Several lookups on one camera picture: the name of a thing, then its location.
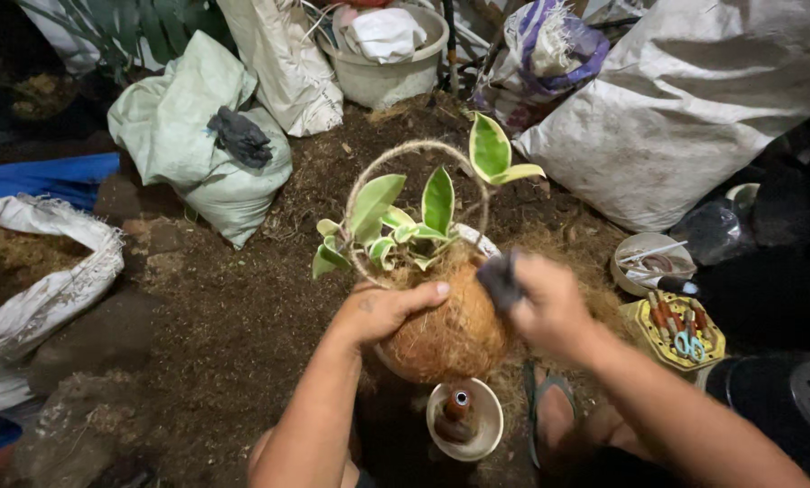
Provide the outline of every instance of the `blue tarp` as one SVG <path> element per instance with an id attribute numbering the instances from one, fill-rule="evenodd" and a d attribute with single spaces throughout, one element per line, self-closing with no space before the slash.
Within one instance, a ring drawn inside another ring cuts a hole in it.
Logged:
<path id="1" fill-rule="evenodd" d="M 0 197 L 49 194 L 92 210 L 98 186 L 118 171 L 118 153 L 0 165 Z"/>

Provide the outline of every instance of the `forearm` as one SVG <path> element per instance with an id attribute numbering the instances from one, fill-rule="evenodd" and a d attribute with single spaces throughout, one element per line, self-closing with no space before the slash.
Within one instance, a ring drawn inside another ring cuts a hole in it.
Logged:
<path id="1" fill-rule="evenodd" d="M 251 486 L 340 485 L 360 370 L 356 346 L 328 332 L 249 474 Z"/>
<path id="2" fill-rule="evenodd" d="M 712 486 L 810 486 L 803 471 L 744 418 L 595 329 L 583 363 L 640 435 L 692 479 Z"/>

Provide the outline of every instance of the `white plastic basin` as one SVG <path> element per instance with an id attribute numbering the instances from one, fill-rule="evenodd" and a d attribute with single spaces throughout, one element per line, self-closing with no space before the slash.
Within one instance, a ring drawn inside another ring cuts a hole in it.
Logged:
<path id="1" fill-rule="evenodd" d="M 426 31 L 426 44 L 409 60 L 380 64 L 351 52 L 337 51 L 324 36 L 318 37 L 348 100 L 383 110 L 400 100 L 428 93 L 435 86 L 441 51 L 450 36 L 444 17 L 415 5 L 402 5 L 401 8 L 410 12 Z"/>

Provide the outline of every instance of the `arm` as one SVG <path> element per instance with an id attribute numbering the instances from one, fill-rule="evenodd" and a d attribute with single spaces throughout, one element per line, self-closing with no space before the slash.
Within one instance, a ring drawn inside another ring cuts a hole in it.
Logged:
<path id="1" fill-rule="evenodd" d="M 446 299 L 449 285 L 394 292 L 361 283 L 314 351 L 284 415 L 248 473 L 256 488 L 335 487 L 342 482 L 362 361 L 360 346 L 398 329 L 410 314 Z"/>
<path id="2" fill-rule="evenodd" d="M 520 260 L 515 273 L 527 299 L 510 310 L 514 326 L 532 345 L 594 373 L 627 422 L 691 479 L 708 486 L 810 487 L 756 427 L 594 321 L 568 267 L 535 256 Z"/>

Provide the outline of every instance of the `tattoo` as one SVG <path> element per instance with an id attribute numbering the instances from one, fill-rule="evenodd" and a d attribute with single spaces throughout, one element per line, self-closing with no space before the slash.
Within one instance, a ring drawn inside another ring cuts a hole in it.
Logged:
<path id="1" fill-rule="evenodd" d="M 378 297 L 374 295 L 368 295 L 366 298 L 360 300 L 360 303 L 357 305 L 360 310 L 363 312 L 368 312 L 371 314 L 375 309 L 375 301 Z"/>

